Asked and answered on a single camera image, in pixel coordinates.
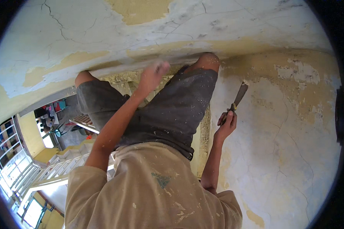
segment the gray shorts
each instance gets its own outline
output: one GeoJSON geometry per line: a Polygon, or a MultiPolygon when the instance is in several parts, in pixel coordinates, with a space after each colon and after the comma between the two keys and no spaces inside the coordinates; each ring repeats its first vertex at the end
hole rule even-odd
{"type": "MultiPolygon", "coordinates": [[[[218,73],[196,69],[179,72],[145,107],[132,117],[116,147],[156,141],[167,144],[192,160],[193,134],[205,115],[218,73]]],[[[88,81],[78,86],[80,111],[88,114],[97,130],[127,101],[107,81],[88,81]]]]}

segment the beige t-shirt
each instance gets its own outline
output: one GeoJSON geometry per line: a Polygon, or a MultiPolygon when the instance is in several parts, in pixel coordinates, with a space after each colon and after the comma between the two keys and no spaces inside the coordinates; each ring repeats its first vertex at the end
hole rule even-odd
{"type": "Polygon", "coordinates": [[[115,176],[82,166],[69,174],[66,229],[241,228],[232,191],[213,195],[177,150],[149,142],[113,152],[115,176]]]}

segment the hand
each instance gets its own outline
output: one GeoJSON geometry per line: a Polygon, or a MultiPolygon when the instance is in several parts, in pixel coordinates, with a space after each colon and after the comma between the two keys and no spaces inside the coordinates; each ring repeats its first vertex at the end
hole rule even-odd
{"type": "Polygon", "coordinates": [[[142,96],[147,97],[162,80],[162,76],[170,69],[170,64],[167,61],[156,61],[147,66],[142,75],[140,76],[140,82],[137,92],[142,96]]]}
{"type": "Polygon", "coordinates": [[[218,120],[218,126],[223,121],[223,118],[227,116],[226,122],[220,126],[220,128],[214,134],[214,140],[223,143],[224,140],[236,129],[237,114],[233,111],[224,112],[221,114],[218,120]]]}

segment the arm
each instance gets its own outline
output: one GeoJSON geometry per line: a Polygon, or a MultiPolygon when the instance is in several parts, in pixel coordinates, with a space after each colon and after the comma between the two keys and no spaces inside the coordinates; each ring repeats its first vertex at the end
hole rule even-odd
{"type": "MultiPolygon", "coordinates": [[[[220,125],[226,112],[220,116],[218,126],[220,125]]],[[[213,146],[206,162],[204,171],[202,172],[200,184],[207,191],[216,194],[219,176],[219,164],[221,157],[221,149],[224,140],[236,129],[237,115],[229,111],[226,122],[216,131],[213,139],[213,146]]]]}
{"type": "Polygon", "coordinates": [[[93,144],[86,166],[92,166],[107,171],[108,161],[112,150],[124,134],[131,117],[139,104],[160,83],[162,76],[167,73],[168,62],[155,62],[146,67],[141,74],[138,89],[124,103],[124,105],[110,118],[102,128],[93,144]]]}

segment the man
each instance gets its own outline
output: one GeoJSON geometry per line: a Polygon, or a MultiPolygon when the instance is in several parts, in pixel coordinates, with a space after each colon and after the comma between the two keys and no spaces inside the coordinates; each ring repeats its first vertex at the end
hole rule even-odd
{"type": "Polygon", "coordinates": [[[235,113],[223,113],[218,121],[227,115],[214,135],[201,182],[189,164],[193,134],[210,102],[219,59],[202,54],[138,110],[169,67],[167,62],[146,67],[131,97],[87,71],[79,73],[75,86],[81,111],[100,133],[85,166],[69,174],[67,229],[241,228],[233,192],[216,193],[221,149],[236,128],[235,113]],[[116,173],[107,182],[111,152],[116,173]]]}

